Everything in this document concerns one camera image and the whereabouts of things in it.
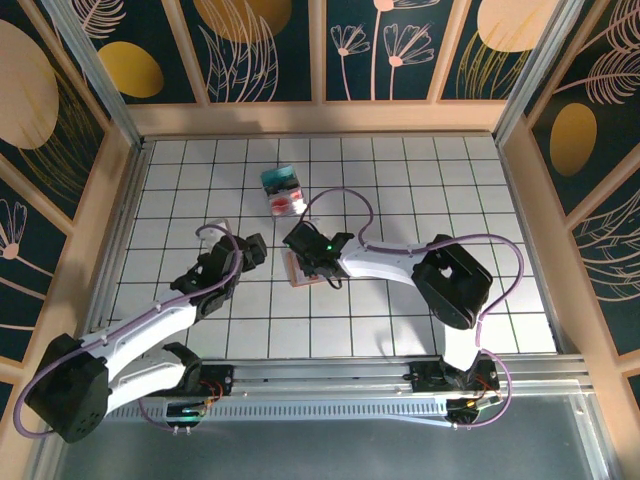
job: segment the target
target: yellow circle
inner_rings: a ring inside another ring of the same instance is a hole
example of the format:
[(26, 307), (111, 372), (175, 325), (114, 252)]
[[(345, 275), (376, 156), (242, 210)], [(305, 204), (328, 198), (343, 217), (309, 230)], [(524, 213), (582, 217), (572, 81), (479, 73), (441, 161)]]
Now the yellow circle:
[(249, 43), (249, 39), (263, 40), (262, 30), (250, 28), (245, 1), (256, 20), (264, 18), (273, 36), (289, 23), (291, 0), (193, 0), (193, 4), (216, 35), (239, 43)]
[(544, 31), (557, 0), (482, 0), (478, 34), (499, 52), (533, 49)]
[(98, 51), (116, 88), (136, 98), (153, 97), (164, 87), (160, 65), (145, 50), (129, 42), (113, 42)]
[(34, 149), (58, 120), (58, 85), (47, 56), (31, 37), (0, 20), (0, 138)]
[(570, 103), (551, 128), (551, 164), (560, 175), (570, 177), (587, 163), (596, 144), (598, 123), (589, 107)]

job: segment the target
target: purple cable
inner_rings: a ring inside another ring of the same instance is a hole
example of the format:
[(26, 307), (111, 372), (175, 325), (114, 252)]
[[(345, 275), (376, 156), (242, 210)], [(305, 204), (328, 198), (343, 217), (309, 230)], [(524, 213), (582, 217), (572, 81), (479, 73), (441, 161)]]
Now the purple cable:
[[(404, 249), (399, 249), (399, 248), (384, 248), (384, 247), (376, 247), (376, 246), (373, 246), (373, 245), (368, 245), (367, 242), (364, 240), (364, 232), (367, 230), (367, 228), (369, 228), (369, 225), (371, 225), (373, 223), (373, 218), (374, 218), (373, 207), (371, 206), (371, 203), (369, 202), (369, 200), (367, 200), (366, 197), (364, 197), (364, 195), (356, 192), (355, 190), (352, 190), (350, 188), (344, 188), (344, 187), (329, 188), (327, 190), (324, 190), (324, 191), (320, 192), (315, 197), (313, 197), (311, 199), (311, 201), (309, 202), (309, 204), (307, 205), (307, 208), (304, 210), (304, 212), (302, 212), (302, 215), (300, 215), (300, 221), (301, 222), (303, 221), (304, 216), (306, 215), (307, 211), (311, 208), (311, 205), (313, 205), (320, 197), (322, 197), (323, 195), (326, 195), (327, 193), (330, 193), (330, 192), (339, 192), (339, 191), (347, 192), (347, 193), (350, 193), (352, 195), (355, 195), (360, 200), (362, 200), (364, 202), (364, 204), (367, 206), (367, 209), (369, 210), (369, 221), (358, 232), (358, 242), (365, 249), (370, 250), (372, 252), (389, 253), (389, 254), (393, 254), (393, 255), (421, 254), (421, 253), (426, 253), (426, 252), (429, 252), (429, 251), (432, 251), (432, 250), (437, 250), (438, 248), (447, 247), (449, 245), (454, 245), (454, 244), (458, 244), (458, 243), (462, 243), (462, 242), (467, 242), (467, 241), (470, 241), (470, 240), (477, 240), (479, 238), (488, 238), (489, 240), (497, 240), (500, 243), (503, 243), (503, 244), (507, 245), (509, 248), (511, 248), (511, 250), (513, 250), (513, 252), (516, 254), (516, 257), (518, 258), (518, 274), (516, 275), (516, 279), (514, 280), (514, 282), (511, 284), (511, 286), (502, 295), (500, 295), (493, 303), (491, 303), (487, 308), (485, 308), (480, 313), (480, 315), (478, 315), (478, 320), (477, 320), (478, 326), (477, 326), (477, 329), (476, 329), (476, 347), (480, 348), (480, 336), (481, 336), (481, 332), (482, 332), (482, 322), (484, 322), (484, 318), (500, 302), (504, 301), (516, 289), (516, 287), (520, 284), (520, 281), (522, 280), (522, 277), (524, 276), (524, 257), (522, 256), (522, 252), (520, 251), (518, 246), (515, 243), (513, 243), (511, 240), (509, 240), (508, 238), (502, 237), (500, 235), (494, 235), (492, 233), (478, 233), (478, 234), (474, 234), (474, 235), (463, 235), (461, 237), (451, 238), (449, 240), (444, 240), (442, 242), (432, 243), (430, 245), (426, 245), (424, 247), (418, 248), (416, 250), (411, 250), (411, 251), (404, 250)], [(480, 352), (487, 354), (493, 360), (498, 362), (498, 364), (504, 370), (505, 376), (507, 377), (507, 395), (506, 395), (506, 400), (505, 400), (504, 406), (500, 409), (500, 411), (497, 414), (495, 414), (493, 417), (491, 417), (490, 419), (485, 420), (483, 422), (464, 425), (465, 427), (467, 427), (469, 429), (476, 428), (476, 427), (483, 427), (485, 425), (489, 425), (489, 424), (495, 422), (500, 417), (502, 417), (502, 415), (504, 415), (504, 413), (507, 411), (507, 408), (509, 408), (509, 405), (511, 404), (511, 392), (512, 392), (512, 389), (513, 389), (513, 381), (511, 379), (511, 373), (509, 372), (509, 369), (507, 368), (507, 366), (504, 364), (504, 362), (497, 355), (495, 355), (494, 353), (490, 352), (489, 350), (486, 350), (486, 349), (483, 348), (483, 349), (480, 350)]]
[(74, 350), (74, 351), (72, 351), (70, 353), (67, 353), (66, 355), (60, 357), (58, 360), (50, 363), (49, 365), (44, 367), (42, 370), (40, 370), (38, 373), (36, 373), (34, 375), (34, 377), (31, 379), (31, 381), (29, 383), (27, 383), (27, 385), (24, 387), (22, 392), (20, 392), (20, 395), (18, 396), (18, 399), (16, 400), (16, 406), (13, 409), (13, 425), (15, 426), (16, 430), (18, 431), (18, 433), (20, 433), (20, 435), (22, 435), (24, 437), (27, 437), (27, 438), (31, 438), (31, 439), (39, 439), (39, 438), (45, 438), (45, 437), (47, 437), (47, 436), (49, 436), (49, 435), (51, 435), (53, 433), (53, 430), (48, 430), (46, 432), (31, 432), (31, 431), (27, 430), (24, 427), (24, 425), (22, 424), (22, 420), (20, 418), (20, 413), (22, 412), (22, 407), (24, 406), (25, 399), (27, 398), (27, 395), (33, 389), (33, 387), (35, 387), (36, 384), (40, 380), (42, 380), (46, 375), (48, 375), (53, 370), (55, 370), (58, 366), (62, 365), (65, 362), (68, 362), (69, 360), (71, 360), (72, 358), (77, 357), (78, 355), (81, 355), (81, 354), (83, 354), (85, 352), (90, 352), (91, 350), (93, 350), (93, 349), (95, 349), (95, 348), (97, 348), (97, 347), (99, 347), (101, 345), (104, 345), (105, 343), (108, 343), (109, 341), (113, 341), (113, 340), (119, 339), (120, 337), (122, 337), (122, 336), (132, 332), (133, 330), (139, 328), (140, 326), (144, 325), (151, 318), (153, 318), (156, 315), (158, 315), (159, 312), (162, 312), (162, 311), (166, 310), (167, 308), (171, 308), (171, 307), (173, 307), (173, 306), (175, 306), (175, 305), (177, 305), (179, 303), (184, 302), (185, 300), (191, 300), (194, 297), (199, 297), (200, 295), (206, 295), (207, 293), (212, 292), (212, 291), (224, 286), (226, 283), (228, 283), (236, 275), (236, 273), (238, 273), (238, 270), (240, 269), (240, 263), (241, 263), (242, 255), (241, 255), (241, 252), (240, 252), (240, 248), (238, 247), (238, 242), (236, 242), (236, 239), (233, 237), (231, 232), (229, 232), (225, 228), (222, 228), (222, 227), (220, 227), (218, 225), (207, 224), (207, 225), (203, 225), (202, 227), (198, 228), (198, 230), (196, 230), (196, 235), (198, 233), (200, 233), (200, 231), (202, 231), (202, 229), (204, 229), (204, 228), (215, 228), (216, 230), (220, 230), (222, 233), (224, 233), (229, 238), (229, 240), (231, 240), (231, 245), (233, 246), (233, 252), (234, 252), (234, 255), (233, 255), (234, 263), (233, 263), (233, 267), (231, 269), (231, 272), (229, 272), (229, 274), (226, 277), (224, 277), (222, 280), (220, 280), (215, 285), (212, 285), (211, 287), (203, 288), (202, 290), (198, 290), (197, 292), (192, 292), (192, 293), (185, 294), (185, 295), (182, 295), (180, 297), (174, 298), (172, 300), (168, 300), (168, 301), (160, 304), (159, 305), (159, 309), (157, 309), (155, 307), (150, 309), (148, 312), (143, 313), (142, 315), (140, 315), (136, 319), (132, 320), (127, 325), (124, 325), (124, 326), (122, 326), (120, 328), (117, 328), (113, 332), (109, 333), (106, 336), (106, 339), (104, 341), (102, 339), (98, 339), (98, 340), (96, 340), (94, 342), (89, 343), (88, 345), (83, 345), (79, 349)]

